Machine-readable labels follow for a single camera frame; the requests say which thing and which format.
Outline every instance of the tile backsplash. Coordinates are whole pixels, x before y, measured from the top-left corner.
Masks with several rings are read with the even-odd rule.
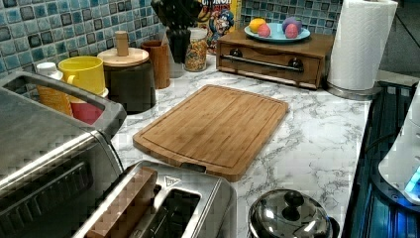
[[[151,0],[0,0],[0,78],[41,61],[96,56],[114,48],[119,30],[139,47],[160,27]]]
[[[343,0],[243,0],[241,24],[247,26],[255,17],[282,23],[298,17],[311,33],[335,34]]]

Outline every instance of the countertop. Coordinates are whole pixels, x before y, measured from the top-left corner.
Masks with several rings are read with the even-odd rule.
[[[232,186],[238,196],[238,237],[248,232],[248,211],[265,192],[296,189],[317,200],[343,228],[370,102],[334,96],[276,82],[218,71],[215,57],[207,69],[172,78],[157,90],[157,105],[130,115],[112,144],[123,166],[160,161],[134,148],[133,135],[206,84],[238,88],[286,101],[289,111],[244,176]]]

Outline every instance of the fruit bowl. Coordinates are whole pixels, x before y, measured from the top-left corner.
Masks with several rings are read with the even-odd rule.
[[[267,24],[269,26],[269,29],[271,30],[271,35],[267,38],[260,37],[258,33],[251,32],[250,27],[245,28],[245,33],[248,36],[253,37],[255,39],[265,41],[265,42],[273,42],[273,43],[296,42],[296,41],[300,41],[300,40],[303,40],[305,38],[308,38],[311,35],[311,33],[308,30],[302,28],[302,32],[299,35],[297,35],[296,38],[288,39],[283,33],[283,30],[281,28],[281,24],[279,24],[279,23],[267,23]]]

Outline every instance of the drawer handle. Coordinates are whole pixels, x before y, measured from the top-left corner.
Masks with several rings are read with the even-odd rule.
[[[242,56],[243,56],[242,52],[239,49],[231,49],[229,52],[229,56],[221,55],[221,58],[228,59],[228,60],[244,61],[244,62],[254,63],[258,65],[263,65],[263,66],[274,67],[277,69],[303,72],[303,62],[302,60],[298,58],[291,59],[288,62],[288,65],[280,65],[280,64],[270,63],[270,62],[257,61],[253,59],[244,59],[242,58]]]

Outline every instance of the bamboo cutting board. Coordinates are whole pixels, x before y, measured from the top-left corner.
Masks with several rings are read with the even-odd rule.
[[[270,97],[206,85],[134,135],[133,143],[170,165],[192,163],[237,181],[287,107]]]

